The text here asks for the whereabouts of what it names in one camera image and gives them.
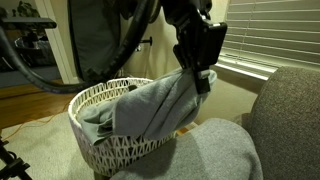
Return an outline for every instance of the woven basket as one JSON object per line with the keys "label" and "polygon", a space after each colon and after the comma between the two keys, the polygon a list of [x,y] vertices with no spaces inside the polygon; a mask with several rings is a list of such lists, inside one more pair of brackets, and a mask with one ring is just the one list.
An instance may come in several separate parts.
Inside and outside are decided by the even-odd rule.
{"label": "woven basket", "polygon": [[128,86],[143,86],[151,82],[142,78],[122,78],[98,84],[77,94],[70,102],[68,114],[70,123],[81,150],[82,157],[95,172],[111,177],[119,169],[128,166],[140,157],[150,153],[175,136],[168,135],[162,140],[147,140],[142,137],[111,136],[98,146],[90,145],[83,134],[77,115],[83,107],[103,101],[112,101],[129,91]]}

